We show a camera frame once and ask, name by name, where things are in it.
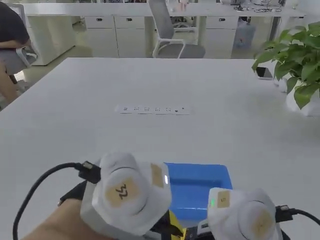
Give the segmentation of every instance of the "white wall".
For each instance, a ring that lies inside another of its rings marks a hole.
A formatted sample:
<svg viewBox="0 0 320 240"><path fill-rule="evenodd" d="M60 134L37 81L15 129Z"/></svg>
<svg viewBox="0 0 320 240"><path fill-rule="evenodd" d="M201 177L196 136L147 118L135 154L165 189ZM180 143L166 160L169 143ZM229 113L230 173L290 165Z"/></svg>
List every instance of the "white wall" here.
<svg viewBox="0 0 320 240"><path fill-rule="evenodd" d="M303 0L300 8L309 15L305 18L305 23L314 23L320 21L320 0Z"/></svg>

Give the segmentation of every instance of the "smartphone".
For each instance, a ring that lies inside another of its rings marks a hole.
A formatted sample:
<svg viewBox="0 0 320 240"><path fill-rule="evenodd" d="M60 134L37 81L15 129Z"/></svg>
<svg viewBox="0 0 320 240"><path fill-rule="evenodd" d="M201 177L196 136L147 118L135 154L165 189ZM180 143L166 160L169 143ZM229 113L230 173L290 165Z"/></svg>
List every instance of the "smartphone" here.
<svg viewBox="0 0 320 240"><path fill-rule="evenodd" d="M258 66L255 70L258 79L261 80L272 80L273 76L268 68Z"/></svg>

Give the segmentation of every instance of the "chair backrest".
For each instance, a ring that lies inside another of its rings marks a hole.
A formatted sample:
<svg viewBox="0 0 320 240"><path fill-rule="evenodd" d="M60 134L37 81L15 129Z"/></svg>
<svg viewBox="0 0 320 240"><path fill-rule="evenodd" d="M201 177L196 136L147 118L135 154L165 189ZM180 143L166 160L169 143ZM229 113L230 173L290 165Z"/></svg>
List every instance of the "chair backrest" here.
<svg viewBox="0 0 320 240"><path fill-rule="evenodd" d="M15 11L22 19L24 25L26 25L26 14L24 6L18 3L6 3L6 5L8 5L9 8Z"/></svg>
<svg viewBox="0 0 320 240"><path fill-rule="evenodd" d="M166 0L149 0L156 30L161 39L172 39L175 34Z"/></svg>

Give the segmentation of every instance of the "white table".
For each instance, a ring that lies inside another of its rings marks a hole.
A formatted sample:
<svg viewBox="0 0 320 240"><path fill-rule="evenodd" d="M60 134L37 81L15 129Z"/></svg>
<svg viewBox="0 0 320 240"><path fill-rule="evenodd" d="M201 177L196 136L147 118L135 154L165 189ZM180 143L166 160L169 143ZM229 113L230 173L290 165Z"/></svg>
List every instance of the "white table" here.
<svg viewBox="0 0 320 240"><path fill-rule="evenodd" d="M64 162L127 151L138 160L222 164L234 188L263 188L277 205L320 217L319 118L286 110L285 94L256 79L252 60L68 58L0 113L0 239L11 239L34 181ZM115 112L118 104L185 105L192 115ZM80 181L64 170L30 201L20 237ZM284 223L292 240L319 227Z"/></svg>

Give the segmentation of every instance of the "office chair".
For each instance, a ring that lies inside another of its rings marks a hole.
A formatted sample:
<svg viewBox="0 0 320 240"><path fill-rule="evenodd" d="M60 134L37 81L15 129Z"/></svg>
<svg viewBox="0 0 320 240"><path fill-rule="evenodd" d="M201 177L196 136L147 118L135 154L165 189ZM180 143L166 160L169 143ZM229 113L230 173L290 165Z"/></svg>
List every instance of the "office chair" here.
<svg viewBox="0 0 320 240"><path fill-rule="evenodd" d="M22 19L24 25L26 25L26 15L25 15L25 9L22 4L17 3L6 3L13 11L15 11L20 18ZM30 68L31 65L37 60L38 54L32 44L30 46L24 46L21 48L16 49L16 54L19 56L23 64L25 65L24 68L20 69L18 72L22 71L23 69ZM18 88L18 90L22 93L24 93L27 88L28 84L25 81L17 82L16 77L14 75L9 76L13 84L15 84Z"/></svg>
<svg viewBox="0 0 320 240"><path fill-rule="evenodd" d="M175 32L195 32L196 27L174 28L166 0L149 0L155 27L158 33L157 43L152 56L161 59L202 59L206 50L203 46L188 44L184 39L173 39Z"/></svg>

